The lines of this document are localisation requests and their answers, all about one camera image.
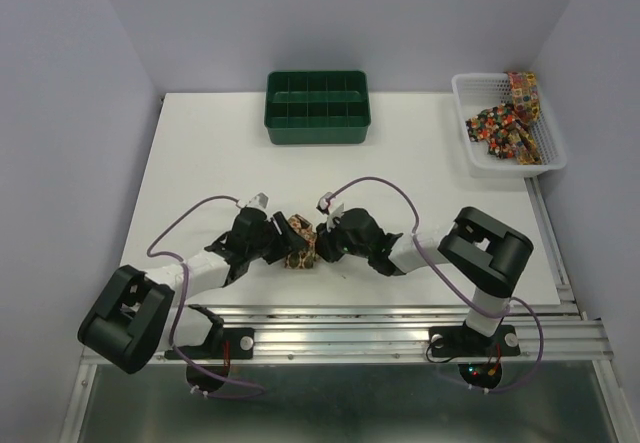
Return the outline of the green compartment organizer box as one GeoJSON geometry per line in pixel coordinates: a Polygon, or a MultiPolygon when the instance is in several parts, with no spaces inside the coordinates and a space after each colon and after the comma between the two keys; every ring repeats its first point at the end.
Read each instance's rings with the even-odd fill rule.
{"type": "Polygon", "coordinates": [[[273,71],[267,77],[264,127],[274,145],[361,144],[370,125],[361,70],[273,71]]]}

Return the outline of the paisley patterned tie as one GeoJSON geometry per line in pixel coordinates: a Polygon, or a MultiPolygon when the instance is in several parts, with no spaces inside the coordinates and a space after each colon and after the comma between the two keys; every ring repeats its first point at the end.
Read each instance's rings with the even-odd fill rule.
{"type": "Polygon", "coordinates": [[[319,256],[316,252],[317,233],[313,224],[299,214],[291,215],[287,222],[304,243],[285,258],[284,267],[290,270],[311,270],[319,256]]]}

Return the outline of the aluminium rail frame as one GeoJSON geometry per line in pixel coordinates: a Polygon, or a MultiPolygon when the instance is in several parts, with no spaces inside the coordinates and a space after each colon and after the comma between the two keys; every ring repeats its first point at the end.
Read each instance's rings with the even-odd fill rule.
{"type": "MultiPolygon", "coordinates": [[[[225,214],[214,240],[230,230],[241,210],[236,206],[238,201],[234,200],[231,210],[225,214]]],[[[454,220],[430,228],[415,219],[409,229],[401,233],[431,230],[446,233],[453,223],[454,220]]],[[[159,260],[159,265],[151,269],[174,264],[180,257],[190,258],[211,243],[199,246],[185,257],[156,238],[147,247],[147,255],[159,260]]],[[[371,268],[365,259],[350,255],[335,263],[321,259],[311,270],[286,269],[284,262],[285,258],[268,265],[258,259],[250,264],[244,276],[229,286],[186,299],[170,321],[169,347],[155,352],[149,362],[160,357],[181,360],[191,366],[210,364],[217,360],[192,360],[180,347],[198,346],[208,335],[239,327],[255,330],[252,360],[257,363],[421,362],[429,345],[428,329],[463,325],[469,312],[469,305],[452,292],[445,281],[453,282],[469,299],[474,294],[474,285],[450,264],[440,267],[444,277],[429,267],[404,276],[386,277],[371,268]],[[266,303],[244,304],[251,291],[265,296],[271,290],[301,287],[311,293],[331,290],[336,295],[354,298],[376,287],[399,291],[412,285],[427,293],[448,289],[459,299],[460,306],[446,309],[417,303],[401,307],[380,303],[287,308],[266,303]]],[[[519,356],[502,357],[507,361],[608,360],[613,355],[601,323],[584,319],[573,306],[559,309],[534,306],[521,298],[516,288],[501,325],[515,328],[521,350],[519,356]]]]}

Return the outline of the white perforated plastic basket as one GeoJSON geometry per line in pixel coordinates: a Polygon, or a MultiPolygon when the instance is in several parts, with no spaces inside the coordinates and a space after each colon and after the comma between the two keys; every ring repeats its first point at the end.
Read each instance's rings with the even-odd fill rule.
{"type": "Polygon", "coordinates": [[[472,175],[532,178],[566,166],[564,143],[535,73],[464,73],[451,85],[472,175]]]}

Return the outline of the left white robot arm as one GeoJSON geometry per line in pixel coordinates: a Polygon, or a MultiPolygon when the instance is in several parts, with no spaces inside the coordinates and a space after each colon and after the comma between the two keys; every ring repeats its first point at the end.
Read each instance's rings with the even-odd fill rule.
{"type": "Polygon", "coordinates": [[[170,321],[179,305],[199,293],[224,288],[252,262],[268,264],[308,249],[280,212],[269,217],[244,208],[229,231],[190,258],[151,270],[117,268],[80,324],[80,343],[133,374],[169,347],[170,321]]]}

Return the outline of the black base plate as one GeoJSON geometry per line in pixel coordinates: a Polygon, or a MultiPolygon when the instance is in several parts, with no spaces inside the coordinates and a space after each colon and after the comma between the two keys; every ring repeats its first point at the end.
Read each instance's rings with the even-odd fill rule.
{"type": "Polygon", "coordinates": [[[429,354],[438,360],[450,358],[515,357],[521,354],[512,325],[501,325],[487,337],[465,325],[435,326],[428,329],[429,354]]]}
{"type": "Polygon", "coordinates": [[[208,335],[198,346],[183,346],[180,350],[192,360],[251,360],[254,337],[251,327],[225,328],[208,335]]]}

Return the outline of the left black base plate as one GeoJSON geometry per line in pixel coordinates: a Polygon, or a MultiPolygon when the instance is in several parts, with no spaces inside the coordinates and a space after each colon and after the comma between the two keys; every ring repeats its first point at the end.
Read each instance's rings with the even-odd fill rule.
{"type": "Polygon", "coordinates": [[[180,350],[192,360],[251,360],[254,337],[251,327],[225,328],[208,335],[198,346],[183,346],[180,350]]]}

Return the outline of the dark multicolour dotted tie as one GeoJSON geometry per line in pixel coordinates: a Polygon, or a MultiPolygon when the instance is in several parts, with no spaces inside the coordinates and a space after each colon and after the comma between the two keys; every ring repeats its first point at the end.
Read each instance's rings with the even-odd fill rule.
{"type": "Polygon", "coordinates": [[[470,141],[487,143],[489,155],[518,161],[518,157],[528,155],[518,132],[519,123],[514,106],[506,103],[482,110],[467,119],[465,126],[470,141]]]}

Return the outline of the yellow patterned tie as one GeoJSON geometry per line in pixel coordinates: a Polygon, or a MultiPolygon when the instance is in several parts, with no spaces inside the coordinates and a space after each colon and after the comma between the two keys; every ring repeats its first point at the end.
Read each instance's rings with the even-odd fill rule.
{"type": "Polygon", "coordinates": [[[511,88],[512,104],[520,120],[520,139],[527,156],[518,157],[521,164],[540,165],[542,159],[532,135],[532,128],[540,115],[540,99],[537,78],[533,72],[507,72],[511,88]]]}

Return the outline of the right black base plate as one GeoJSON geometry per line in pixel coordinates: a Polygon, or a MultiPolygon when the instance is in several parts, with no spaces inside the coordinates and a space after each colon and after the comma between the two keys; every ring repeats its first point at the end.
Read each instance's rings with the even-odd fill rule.
{"type": "Polygon", "coordinates": [[[515,357],[521,354],[512,325],[501,325],[487,337],[465,325],[435,326],[428,329],[429,354],[438,360],[450,358],[515,357]]]}

